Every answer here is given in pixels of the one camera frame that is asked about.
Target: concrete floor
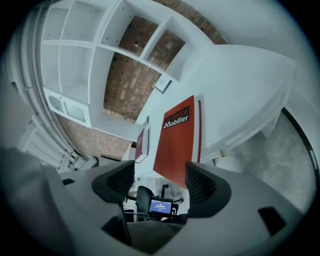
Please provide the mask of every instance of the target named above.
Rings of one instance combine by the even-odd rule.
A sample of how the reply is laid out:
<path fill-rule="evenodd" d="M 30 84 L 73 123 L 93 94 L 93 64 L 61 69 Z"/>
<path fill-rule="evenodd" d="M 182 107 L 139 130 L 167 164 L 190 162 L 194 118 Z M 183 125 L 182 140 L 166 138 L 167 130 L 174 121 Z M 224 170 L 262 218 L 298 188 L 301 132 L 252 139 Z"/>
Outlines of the concrete floor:
<path fill-rule="evenodd" d="M 308 210 L 315 196 L 315 174 L 307 149 L 283 114 L 280 115 L 270 137 L 265 138 L 262 132 L 259 132 L 240 146 L 227 151 L 226 157 L 216 158 L 215 164 L 217 167 L 263 180 L 303 213 Z M 155 195 L 161 194 L 163 184 L 169 184 L 165 197 L 174 200 L 183 197 L 184 202 L 179 204 L 178 214 L 188 212 L 188 190 L 162 177 L 136 177 L 135 180 L 136 188 L 133 187 L 133 190 L 138 186 L 145 186 Z M 134 209 L 135 205 L 129 203 L 124 207 Z"/>

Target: blue screen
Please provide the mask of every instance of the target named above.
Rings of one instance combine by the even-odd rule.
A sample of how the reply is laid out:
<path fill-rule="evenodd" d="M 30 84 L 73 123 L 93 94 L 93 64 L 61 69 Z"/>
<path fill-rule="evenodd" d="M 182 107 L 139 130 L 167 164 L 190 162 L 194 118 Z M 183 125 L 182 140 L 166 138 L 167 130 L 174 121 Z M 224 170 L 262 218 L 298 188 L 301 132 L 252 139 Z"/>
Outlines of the blue screen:
<path fill-rule="evenodd" d="M 151 200 L 150 212 L 157 212 L 160 214 L 171 214 L 171 204 L 171 202 Z"/>

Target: white wall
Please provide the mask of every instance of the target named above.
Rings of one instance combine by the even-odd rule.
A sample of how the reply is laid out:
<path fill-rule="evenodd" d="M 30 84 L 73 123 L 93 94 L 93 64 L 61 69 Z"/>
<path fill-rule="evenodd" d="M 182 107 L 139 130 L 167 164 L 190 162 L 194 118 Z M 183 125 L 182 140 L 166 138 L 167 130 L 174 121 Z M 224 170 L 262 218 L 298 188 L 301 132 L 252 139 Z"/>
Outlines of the white wall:
<path fill-rule="evenodd" d="M 286 108 L 310 140 L 320 163 L 320 72 L 307 38 L 275 1 L 184 0 L 221 32 L 229 44 L 270 50 L 298 62 Z"/>
<path fill-rule="evenodd" d="M 32 109 L 20 97 L 7 77 L 0 78 L 0 145 L 18 146 L 28 123 Z"/>

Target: book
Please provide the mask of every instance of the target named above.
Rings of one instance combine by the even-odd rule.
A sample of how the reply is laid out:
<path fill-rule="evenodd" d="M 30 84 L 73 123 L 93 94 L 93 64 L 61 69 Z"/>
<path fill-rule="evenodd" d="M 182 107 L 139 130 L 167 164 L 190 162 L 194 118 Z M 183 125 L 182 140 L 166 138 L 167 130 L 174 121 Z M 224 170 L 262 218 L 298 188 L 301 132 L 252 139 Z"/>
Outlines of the book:
<path fill-rule="evenodd" d="M 147 156 L 149 151 L 149 129 L 143 128 L 139 133 L 134 160 L 136 163 L 141 163 Z"/>
<path fill-rule="evenodd" d="M 191 96 L 166 112 L 153 170 L 186 188 L 186 162 L 200 162 L 201 101 Z"/>

